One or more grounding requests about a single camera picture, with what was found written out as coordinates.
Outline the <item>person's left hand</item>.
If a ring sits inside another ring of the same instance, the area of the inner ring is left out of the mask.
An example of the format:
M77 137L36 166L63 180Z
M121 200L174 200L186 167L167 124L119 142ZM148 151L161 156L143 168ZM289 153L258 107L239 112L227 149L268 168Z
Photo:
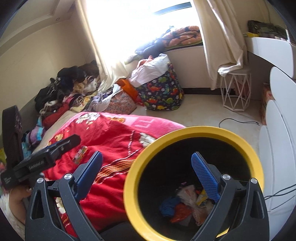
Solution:
M23 199L31 195L32 188L29 186L17 186L10 191L9 207L14 217L22 224L26 222L27 211Z

